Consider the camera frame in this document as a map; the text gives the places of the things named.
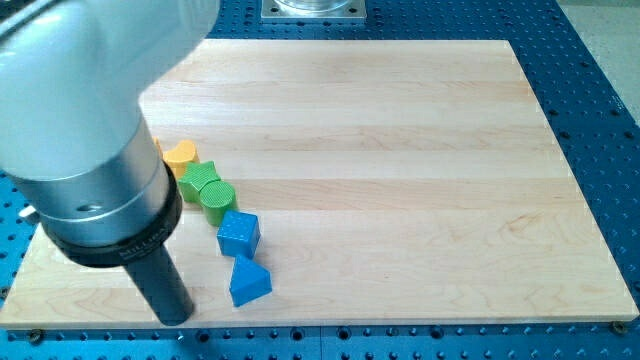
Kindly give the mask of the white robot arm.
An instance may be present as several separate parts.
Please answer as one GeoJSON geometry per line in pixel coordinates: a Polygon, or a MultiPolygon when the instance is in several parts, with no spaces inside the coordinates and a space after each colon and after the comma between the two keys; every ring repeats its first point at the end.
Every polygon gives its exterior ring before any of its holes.
{"type": "Polygon", "coordinates": [[[102,247],[157,216],[169,179],[139,98],[219,9],[217,0],[2,3],[1,167],[50,237],[102,247]]]}

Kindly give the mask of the yellow block behind arm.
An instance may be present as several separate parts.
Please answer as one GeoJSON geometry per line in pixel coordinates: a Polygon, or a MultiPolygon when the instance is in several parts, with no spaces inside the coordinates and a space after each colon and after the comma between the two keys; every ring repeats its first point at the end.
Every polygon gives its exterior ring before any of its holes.
{"type": "Polygon", "coordinates": [[[153,140],[154,146],[155,146],[155,148],[156,148],[156,150],[157,150],[157,152],[159,154],[159,157],[163,158],[164,153],[163,153],[163,150],[162,150],[162,147],[161,147],[161,144],[160,144],[160,140],[155,136],[152,137],[152,140],[153,140]]]}

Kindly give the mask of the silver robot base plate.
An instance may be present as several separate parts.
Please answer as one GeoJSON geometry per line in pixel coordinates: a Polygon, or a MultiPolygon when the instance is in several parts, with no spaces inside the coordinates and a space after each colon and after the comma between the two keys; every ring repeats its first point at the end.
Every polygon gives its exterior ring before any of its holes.
{"type": "Polygon", "coordinates": [[[365,0],[262,0],[261,19],[276,20],[364,20],[365,0]]]}

